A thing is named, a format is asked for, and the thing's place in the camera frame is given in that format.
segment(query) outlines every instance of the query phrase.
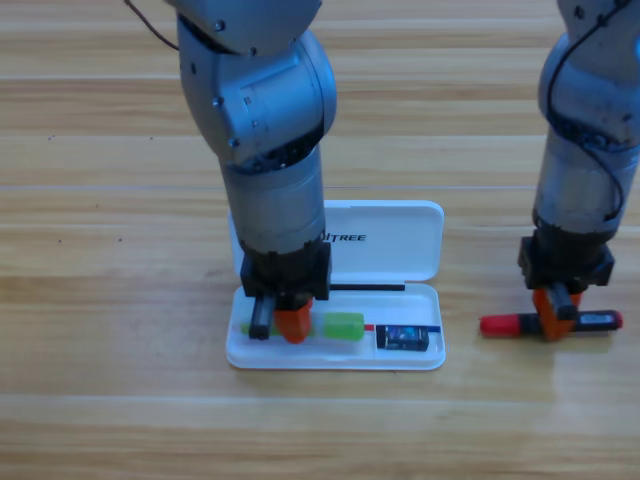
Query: wooden table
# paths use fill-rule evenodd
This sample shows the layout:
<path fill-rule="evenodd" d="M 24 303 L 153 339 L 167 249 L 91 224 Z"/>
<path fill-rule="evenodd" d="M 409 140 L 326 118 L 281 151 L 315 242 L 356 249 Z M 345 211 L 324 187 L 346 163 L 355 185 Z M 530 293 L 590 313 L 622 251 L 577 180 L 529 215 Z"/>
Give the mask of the wooden table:
<path fill-rule="evenodd" d="M 171 9 L 139 7 L 174 38 Z M 430 373 L 245 372 L 217 161 L 178 57 L 117 0 L 0 0 L 0 477 L 640 478 L 640 195 L 611 338 L 486 341 L 531 310 L 516 265 L 546 124 L 553 0 L 331 0 L 328 198 L 440 203 L 450 351 Z"/>

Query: white label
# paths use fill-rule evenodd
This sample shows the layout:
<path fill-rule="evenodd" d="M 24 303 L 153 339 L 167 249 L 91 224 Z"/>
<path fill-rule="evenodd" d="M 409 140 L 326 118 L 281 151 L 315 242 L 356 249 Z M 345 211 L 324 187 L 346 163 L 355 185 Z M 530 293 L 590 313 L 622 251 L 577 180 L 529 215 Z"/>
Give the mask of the white label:
<path fill-rule="evenodd" d="M 613 317 L 611 315 L 603 315 L 601 313 L 581 315 L 580 323 L 584 325 L 608 324 L 613 323 Z"/>

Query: case lid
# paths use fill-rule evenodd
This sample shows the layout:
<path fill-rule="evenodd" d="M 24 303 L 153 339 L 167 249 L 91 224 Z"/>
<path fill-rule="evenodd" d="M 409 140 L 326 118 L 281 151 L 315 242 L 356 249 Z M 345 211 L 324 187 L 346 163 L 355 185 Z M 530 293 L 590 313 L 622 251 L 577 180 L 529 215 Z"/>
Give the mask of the case lid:
<path fill-rule="evenodd" d="M 444 211 L 414 200 L 327 200 L 325 241 L 332 283 L 403 283 L 433 278 L 440 265 Z M 236 273 L 244 252 L 229 214 Z"/>

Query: marker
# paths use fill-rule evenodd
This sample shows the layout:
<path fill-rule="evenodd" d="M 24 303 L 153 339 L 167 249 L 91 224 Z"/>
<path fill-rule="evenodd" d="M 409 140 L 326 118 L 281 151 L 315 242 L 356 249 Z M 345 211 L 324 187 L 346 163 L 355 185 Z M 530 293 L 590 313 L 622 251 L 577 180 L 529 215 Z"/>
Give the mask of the marker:
<path fill-rule="evenodd" d="M 572 332 L 612 332 L 623 326 L 620 312 L 600 310 L 580 312 Z M 480 319 L 480 333 L 485 337 L 519 337 L 542 335 L 540 316 L 537 313 L 515 315 L 489 315 Z"/>
<path fill-rule="evenodd" d="M 334 340 L 358 342 L 364 338 L 366 326 L 362 313 L 325 313 L 320 321 L 311 325 L 309 337 L 320 336 Z M 241 326 L 243 334 L 249 333 L 249 324 Z M 275 324 L 271 326 L 271 335 L 281 336 Z"/>

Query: red marker cap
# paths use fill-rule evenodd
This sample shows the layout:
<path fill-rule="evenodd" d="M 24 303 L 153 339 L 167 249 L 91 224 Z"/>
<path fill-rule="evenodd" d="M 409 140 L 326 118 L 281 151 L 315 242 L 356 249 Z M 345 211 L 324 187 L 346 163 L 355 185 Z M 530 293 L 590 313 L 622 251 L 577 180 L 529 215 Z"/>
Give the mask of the red marker cap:
<path fill-rule="evenodd" d="M 480 333 L 485 337 L 517 337 L 520 335 L 518 315 L 488 315 L 480 319 Z"/>

